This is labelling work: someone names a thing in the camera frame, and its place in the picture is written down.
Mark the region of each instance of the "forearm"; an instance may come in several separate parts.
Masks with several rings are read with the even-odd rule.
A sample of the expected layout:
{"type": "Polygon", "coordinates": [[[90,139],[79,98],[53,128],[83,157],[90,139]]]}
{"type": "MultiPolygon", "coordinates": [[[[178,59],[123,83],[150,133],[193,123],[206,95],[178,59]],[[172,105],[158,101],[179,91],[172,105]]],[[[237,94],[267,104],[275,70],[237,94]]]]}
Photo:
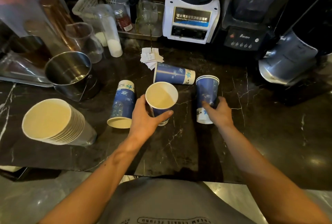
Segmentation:
{"type": "Polygon", "coordinates": [[[234,126],[219,131],[269,223],[330,223],[319,207],[234,126]]]}
{"type": "Polygon", "coordinates": [[[79,187],[41,221],[48,223],[92,224],[102,214],[142,143],[127,138],[79,187]]]}

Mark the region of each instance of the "blender label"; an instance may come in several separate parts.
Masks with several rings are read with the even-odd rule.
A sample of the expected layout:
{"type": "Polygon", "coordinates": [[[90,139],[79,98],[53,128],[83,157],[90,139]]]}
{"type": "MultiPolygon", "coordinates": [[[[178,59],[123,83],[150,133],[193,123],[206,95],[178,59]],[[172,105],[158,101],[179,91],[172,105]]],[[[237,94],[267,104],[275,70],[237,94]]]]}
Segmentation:
{"type": "Polygon", "coordinates": [[[201,27],[208,27],[210,22],[210,11],[200,11],[188,8],[174,8],[174,23],[190,24],[201,27]]]}

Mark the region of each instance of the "stack of receipts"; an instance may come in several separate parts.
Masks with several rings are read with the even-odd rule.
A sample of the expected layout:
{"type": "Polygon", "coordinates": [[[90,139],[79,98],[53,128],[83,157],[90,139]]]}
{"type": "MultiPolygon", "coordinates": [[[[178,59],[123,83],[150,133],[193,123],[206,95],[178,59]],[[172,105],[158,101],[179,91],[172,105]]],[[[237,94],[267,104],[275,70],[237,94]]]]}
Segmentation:
{"type": "Polygon", "coordinates": [[[147,65],[150,70],[153,70],[157,62],[164,62],[164,57],[159,55],[158,48],[145,47],[142,48],[141,62],[147,65]]]}

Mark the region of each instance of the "left hand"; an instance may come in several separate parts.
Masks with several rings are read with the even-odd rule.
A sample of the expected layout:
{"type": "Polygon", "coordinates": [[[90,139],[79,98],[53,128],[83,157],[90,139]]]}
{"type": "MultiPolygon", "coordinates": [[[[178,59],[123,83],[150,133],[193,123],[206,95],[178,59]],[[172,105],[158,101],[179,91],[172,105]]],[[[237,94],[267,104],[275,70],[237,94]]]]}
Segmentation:
{"type": "Polygon", "coordinates": [[[128,135],[128,137],[135,138],[142,145],[152,136],[158,124],[167,120],[173,114],[173,111],[169,110],[157,117],[151,117],[145,109],[145,102],[145,95],[137,99],[128,135]]]}

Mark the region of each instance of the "hand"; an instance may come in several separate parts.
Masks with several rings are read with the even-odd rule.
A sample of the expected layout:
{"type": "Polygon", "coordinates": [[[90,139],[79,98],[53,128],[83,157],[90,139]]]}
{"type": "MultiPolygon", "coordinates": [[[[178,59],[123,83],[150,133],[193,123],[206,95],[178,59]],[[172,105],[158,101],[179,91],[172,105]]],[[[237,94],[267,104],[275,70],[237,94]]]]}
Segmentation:
{"type": "Polygon", "coordinates": [[[205,108],[210,120],[218,127],[221,131],[224,127],[234,126],[232,119],[232,109],[229,108],[226,99],[219,96],[219,104],[217,109],[213,109],[210,105],[203,101],[203,108],[205,108]]]}
{"type": "Polygon", "coordinates": [[[142,145],[152,136],[158,124],[167,120],[173,114],[172,110],[166,111],[157,117],[151,117],[145,109],[145,95],[142,95],[136,101],[132,113],[131,127],[128,137],[134,137],[142,145]]]}

